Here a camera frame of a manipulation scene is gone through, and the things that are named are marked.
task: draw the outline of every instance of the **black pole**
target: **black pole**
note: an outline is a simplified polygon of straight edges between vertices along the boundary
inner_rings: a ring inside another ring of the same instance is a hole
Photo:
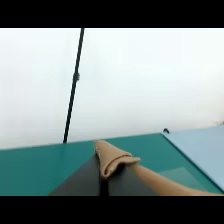
[[[81,56],[81,51],[82,51],[84,30],[85,30],[85,28],[81,28],[80,36],[79,36],[79,45],[78,45],[78,52],[77,52],[77,57],[76,57],[75,72],[73,75],[72,89],[71,89],[70,101],[69,101],[69,106],[68,106],[68,114],[67,114],[67,120],[66,120],[66,126],[65,126],[64,140],[63,140],[64,144],[67,143],[73,101],[74,101],[74,96],[75,96],[76,82],[79,79],[79,61],[80,61],[80,56]]]

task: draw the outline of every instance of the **white backdrop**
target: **white backdrop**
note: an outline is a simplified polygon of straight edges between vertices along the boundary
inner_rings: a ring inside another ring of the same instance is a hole
[[[0,149],[62,143],[80,29],[0,29]]]
[[[224,29],[86,29],[69,141],[224,120]]]

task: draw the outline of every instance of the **teal tabletop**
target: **teal tabletop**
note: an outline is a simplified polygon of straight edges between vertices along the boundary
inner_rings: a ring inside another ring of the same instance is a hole
[[[141,158],[141,165],[179,183],[221,191],[162,134],[106,139]],[[0,195],[48,195],[94,153],[93,142],[0,151]]]

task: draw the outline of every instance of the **brown cloth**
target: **brown cloth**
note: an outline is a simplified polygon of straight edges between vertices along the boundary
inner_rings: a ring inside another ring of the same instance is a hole
[[[94,143],[95,152],[100,160],[102,178],[108,178],[121,163],[133,164],[140,161],[140,158],[134,158],[131,153],[123,151],[104,140],[96,140]]]

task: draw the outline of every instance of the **green surface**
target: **green surface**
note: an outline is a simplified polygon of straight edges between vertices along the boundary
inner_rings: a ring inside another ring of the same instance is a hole
[[[156,172],[184,168],[192,176],[186,185],[220,192],[161,134],[108,139],[141,158]],[[47,195],[94,153],[92,142],[59,144],[0,151],[0,195]]]

